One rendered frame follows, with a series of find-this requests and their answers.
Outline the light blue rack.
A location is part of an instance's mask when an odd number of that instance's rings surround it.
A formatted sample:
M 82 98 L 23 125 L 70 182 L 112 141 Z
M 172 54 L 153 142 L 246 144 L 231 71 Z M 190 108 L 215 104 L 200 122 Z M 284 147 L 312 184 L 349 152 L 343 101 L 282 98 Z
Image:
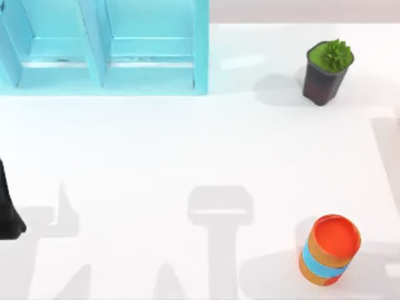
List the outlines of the light blue rack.
M 206 94 L 209 2 L 0 0 L 0 95 Z

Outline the green plant in dark pot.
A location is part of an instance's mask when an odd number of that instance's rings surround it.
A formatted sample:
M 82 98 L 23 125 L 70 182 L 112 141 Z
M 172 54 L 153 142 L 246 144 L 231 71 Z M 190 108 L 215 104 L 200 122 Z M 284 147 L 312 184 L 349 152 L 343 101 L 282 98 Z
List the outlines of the green plant in dark pot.
M 325 106 L 336 97 L 341 83 L 354 62 L 354 54 L 345 41 L 321 41 L 306 53 L 307 66 L 302 88 L 304 97 L 317 106 Z

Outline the orange and blue can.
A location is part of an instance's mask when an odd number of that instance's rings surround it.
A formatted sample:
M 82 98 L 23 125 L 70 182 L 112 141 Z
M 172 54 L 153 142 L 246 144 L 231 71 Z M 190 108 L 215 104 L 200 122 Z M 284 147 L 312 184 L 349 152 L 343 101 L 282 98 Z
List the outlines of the orange and blue can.
M 310 283 L 334 284 L 359 251 L 361 235 L 357 226 L 338 214 L 317 219 L 299 255 L 299 270 Z

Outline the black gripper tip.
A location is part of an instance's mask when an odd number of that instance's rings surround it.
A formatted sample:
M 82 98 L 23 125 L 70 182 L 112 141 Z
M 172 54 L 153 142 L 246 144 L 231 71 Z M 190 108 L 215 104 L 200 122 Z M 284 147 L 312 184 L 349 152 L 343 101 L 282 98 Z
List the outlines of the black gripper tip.
M 26 229 L 27 226 L 10 197 L 4 164 L 0 159 L 0 240 L 15 240 Z

